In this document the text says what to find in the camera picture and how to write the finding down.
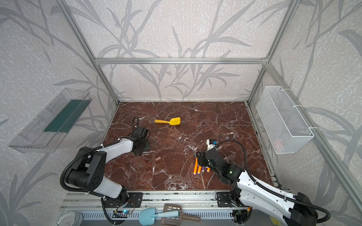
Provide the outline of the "orange highlighter pen group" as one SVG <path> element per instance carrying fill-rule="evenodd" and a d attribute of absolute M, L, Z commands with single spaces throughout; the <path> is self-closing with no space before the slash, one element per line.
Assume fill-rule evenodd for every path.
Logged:
<path fill-rule="evenodd" d="M 194 170 L 193 170 L 193 174 L 196 175 L 198 172 L 198 159 L 195 159 L 195 166 L 194 166 Z"/>

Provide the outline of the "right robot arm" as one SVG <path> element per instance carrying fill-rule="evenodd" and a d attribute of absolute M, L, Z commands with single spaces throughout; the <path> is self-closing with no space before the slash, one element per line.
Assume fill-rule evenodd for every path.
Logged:
<path fill-rule="evenodd" d="M 230 185 L 234 204 L 249 206 L 277 219 L 284 226 L 315 226 L 328 221 L 328 210 L 315 206 L 303 193 L 294 195 L 265 183 L 232 163 L 215 148 L 196 153 L 201 167 L 208 167 L 222 183 Z"/>

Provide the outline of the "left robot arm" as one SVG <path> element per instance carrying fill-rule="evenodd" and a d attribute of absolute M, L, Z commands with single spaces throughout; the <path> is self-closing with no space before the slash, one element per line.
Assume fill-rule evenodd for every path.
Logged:
<path fill-rule="evenodd" d="M 95 148 L 82 147 L 63 170 L 61 187 L 67 191 L 89 193 L 125 203 L 129 199 L 127 190 L 105 176 L 106 163 L 123 154 L 140 156 L 149 150 L 148 134 L 148 129 L 136 127 L 129 136 L 119 138 L 114 143 Z"/>

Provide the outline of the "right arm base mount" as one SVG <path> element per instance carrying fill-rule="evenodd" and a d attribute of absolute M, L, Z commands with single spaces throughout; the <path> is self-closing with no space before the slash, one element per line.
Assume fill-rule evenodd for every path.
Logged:
<path fill-rule="evenodd" d="M 217 206 L 220 208 L 226 207 L 244 207 L 235 190 L 229 192 L 217 192 L 215 195 Z"/>

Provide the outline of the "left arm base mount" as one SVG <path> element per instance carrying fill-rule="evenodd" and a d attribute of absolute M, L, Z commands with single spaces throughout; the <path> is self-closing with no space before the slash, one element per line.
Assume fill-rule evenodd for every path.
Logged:
<path fill-rule="evenodd" d="M 142 203 L 142 192 L 127 192 L 122 191 L 117 198 L 105 197 L 105 208 L 139 208 Z"/>

